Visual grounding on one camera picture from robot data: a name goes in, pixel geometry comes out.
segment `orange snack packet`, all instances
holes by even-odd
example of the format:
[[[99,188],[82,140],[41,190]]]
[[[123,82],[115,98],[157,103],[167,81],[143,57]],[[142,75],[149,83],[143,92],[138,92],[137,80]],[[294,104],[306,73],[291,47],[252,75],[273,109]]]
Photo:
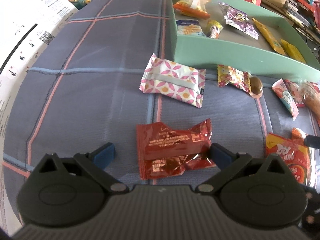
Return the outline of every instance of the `orange snack packet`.
[[[310,169],[308,147],[282,138],[276,134],[268,134],[266,138],[266,153],[278,154],[287,164],[299,183],[307,184],[307,174]]]
[[[183,15],[207,20],[210,18],[210,14],[207,13],[205,4],[209,1],[210,0],[180,0],[173,5],[173,8]]]

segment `red snack packet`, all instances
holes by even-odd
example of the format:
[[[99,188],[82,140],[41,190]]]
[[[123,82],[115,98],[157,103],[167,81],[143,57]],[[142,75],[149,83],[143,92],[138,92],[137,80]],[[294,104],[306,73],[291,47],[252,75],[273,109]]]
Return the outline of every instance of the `red snack packet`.
[[[299,183],[307,184],[307,175],[310,169],[308,147],[270,133],[266,138],[266,153],[267,156],[272,153],[278,154],[296,180]]]
[[[141,179],[177,176],[185,170],[215,166],[207,157],[211,135],[210,119],[189,130],[172,130],[162,122],[137,125]]]

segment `tissue packet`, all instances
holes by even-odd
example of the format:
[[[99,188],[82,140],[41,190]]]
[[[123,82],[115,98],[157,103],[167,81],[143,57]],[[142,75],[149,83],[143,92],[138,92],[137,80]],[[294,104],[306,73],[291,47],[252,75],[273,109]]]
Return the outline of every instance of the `tissue packet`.
[[[197,70],[153,54],[141,79],[143,93],[160,93],[201,108],[205,69]]]

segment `snack wrapper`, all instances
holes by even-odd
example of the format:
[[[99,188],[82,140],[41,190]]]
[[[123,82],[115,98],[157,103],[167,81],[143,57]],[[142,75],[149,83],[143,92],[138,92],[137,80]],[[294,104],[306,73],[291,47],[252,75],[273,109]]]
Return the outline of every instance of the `snack wrapper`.
[[[303,64],[307,63],[296,46],[290,44],[289,42],[283,39],[281,39],[281,43],[284,47],[285,52],[289,55],[290,58],[293,58]]]
[[[303,98],[299,93],[299,85],[297,83],[291,82],[288,79],[283,80],[285,86],[287,87],[289,93],[292,95],[294,102],[297,107],[304,107]]]
[[[210,0],[180,0],[173,5],[173,8],[183,15],[207,20],[210,18],[210,14],[207,13],[205,4],[209,1]]]
[[[160,93],[201,108],[205,69],[197,70],[153,54],[141,79],[143,93]]]
[[[137,125],[141,179],[177,176],[185,170],[215,166],[207,157],[211,135],[210,119],[189,130],[172,130],[162,122]]]
[[[278,154],[287,164],[296,180],[307,185],[307,174],[310,168],[307,147],[270,133],[266,138],[266,153],[267,155]]]
[[[178,20],[178,34],[206,37],[197,20]]]
[[[299,128],[292,128],[291,140],[297,144],[305,146],[304,139],[307,134]],[[307,183],[308,187],[315,187],[317,183],[317,168],[316,168],[316,157],[315,149],[308,147],[308,169],[307,169]]]
[[[207,23],[209,38],[218,39],[222,29],[223,29],[222,25],[215,20],[208,21]]]
[[[230,66],[218,65],[218,86],[224,87],[229,83],[247,93],[251,92],[248,72],[242,72]]]
[[[308,81],[301,84],[299,92],[303,97],[304,103],[309,109],[314,112],[317,118],[320,118],[320,93],[315,89],[315,86]]]
[[[259,34],[249,21],[248,15],[245,12],[233,8],[224,2],[219,2],[219,5],[224,14],[223,18],[226,20],[226,24],[241,30],[256,40],[259,38]]]
[[[292,114],[293,120],[296,120],[299,114],[299,110],[293,100],[292,95],[289,93],[287,87],[285,86],[282,78],[272,85],[272,90],[276,93],[285,107]]]
[[[284,49],[281,47],[279,42],[276,40],[276,38],[273,36],[273,34],[270,32],[270,30],[261,22],[258,22],[256,19],[252,18],[254,24],[259,29],[263,37],[267,40],[267,42],[270,44],[270,46],[279,54],[286,56],[286,53],[284,52]]]

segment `red candy wrapper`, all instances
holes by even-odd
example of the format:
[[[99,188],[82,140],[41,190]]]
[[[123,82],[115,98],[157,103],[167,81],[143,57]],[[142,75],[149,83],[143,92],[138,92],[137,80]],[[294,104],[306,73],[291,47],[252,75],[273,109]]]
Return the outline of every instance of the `red candy wrapper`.
[[[215,166],[207,157],[211,135],[210,119],[189,130],[172,130],[162,122],[137,125],[141,179],[177,176],[185,170]]]

